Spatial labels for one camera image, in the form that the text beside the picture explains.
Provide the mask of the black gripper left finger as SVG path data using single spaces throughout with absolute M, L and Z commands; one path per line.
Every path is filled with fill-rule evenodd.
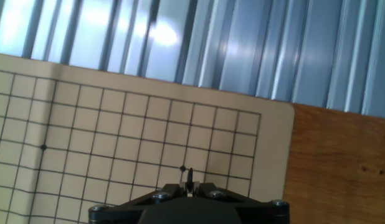
M 182 184 L 166 184 L 129 202 L 116 206 L 94 205 L 88 209 L 88 224 L 138 223 L 143 212 L 153 205 L 172 199 L 187 197 L 188 188 Z

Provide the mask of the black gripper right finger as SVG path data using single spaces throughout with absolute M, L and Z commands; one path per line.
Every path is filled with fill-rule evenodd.
M 204 198 L 212 202 L 220 202 L 233 208 L 241 223 L 289 224 L 290 205 L 281 199 L 260 202 L 217 187 L 213 183 L 194 183 L 194 197 Z

